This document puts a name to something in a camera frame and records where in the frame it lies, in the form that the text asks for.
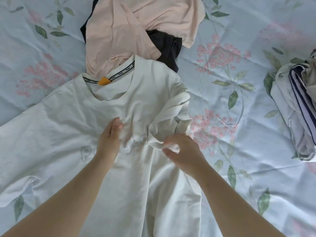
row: white fabric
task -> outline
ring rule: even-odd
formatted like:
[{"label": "white fabric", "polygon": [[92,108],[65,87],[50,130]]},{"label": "white fabric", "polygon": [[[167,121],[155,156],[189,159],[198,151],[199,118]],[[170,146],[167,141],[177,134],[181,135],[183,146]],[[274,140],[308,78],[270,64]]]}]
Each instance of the white fabric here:
[{"label": "white fabric", "polygon": [[315,146],[289,79],[289,71],[292,66],[294,64],[287,64],[279,69],[272,84],[271,97],[274,99],[286,125],[290,129],[291,140],[298,157],[313,157],[315,155]]},{"label": "white fabric", "polygon": [[93,77],[80,74],[0,127],[0,206],[29,184],[36,206],[47,200],[93,158],[101,132],[119,116],[122,148],[81,236],[200,235],[200,187],[159,150],[167,135],[188,130],[190,96],[165,64],[139,56],[107,77],[134,59],[112,83],[86,84],[83,77]]}]

